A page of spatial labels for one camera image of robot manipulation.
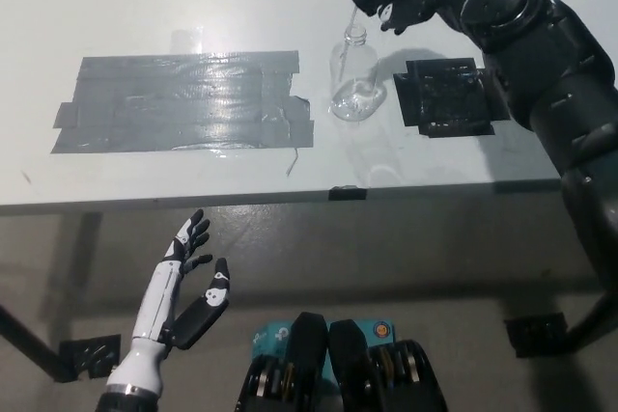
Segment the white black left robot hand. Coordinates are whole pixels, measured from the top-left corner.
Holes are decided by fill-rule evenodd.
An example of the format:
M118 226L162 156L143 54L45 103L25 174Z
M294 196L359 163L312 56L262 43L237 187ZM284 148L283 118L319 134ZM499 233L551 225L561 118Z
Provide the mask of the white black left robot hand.
M210 238L210 221L196 210L180 227L163 259L154 269L144 293L132 336L181 350L191 348L221 317L229 305L231 276L224 258L217 259L209 287L182 314L175 315L183 278L211 255L194 252Z

